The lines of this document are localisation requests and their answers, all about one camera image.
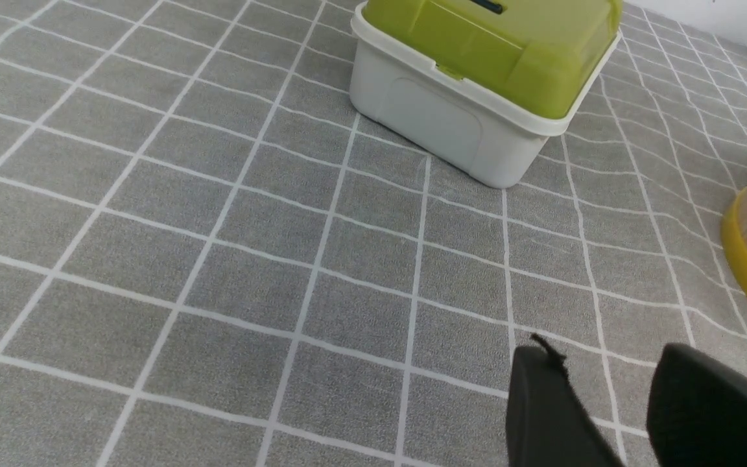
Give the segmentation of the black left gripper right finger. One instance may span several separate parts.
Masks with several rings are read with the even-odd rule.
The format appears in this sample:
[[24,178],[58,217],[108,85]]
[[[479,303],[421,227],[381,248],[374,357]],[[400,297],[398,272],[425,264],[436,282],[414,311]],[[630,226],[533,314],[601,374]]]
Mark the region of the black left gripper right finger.
[[747,466],[747,377],[688,345],[667,344],[646,430],[661,466]]

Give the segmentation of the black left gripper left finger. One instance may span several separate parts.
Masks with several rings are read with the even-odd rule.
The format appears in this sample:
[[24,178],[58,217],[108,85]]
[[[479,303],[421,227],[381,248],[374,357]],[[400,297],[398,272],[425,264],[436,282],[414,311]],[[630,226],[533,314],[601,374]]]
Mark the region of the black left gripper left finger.
[[506,444],[510,466],[623,466],[573,390],[566,356],[545,337],[517,346],[510,373]]

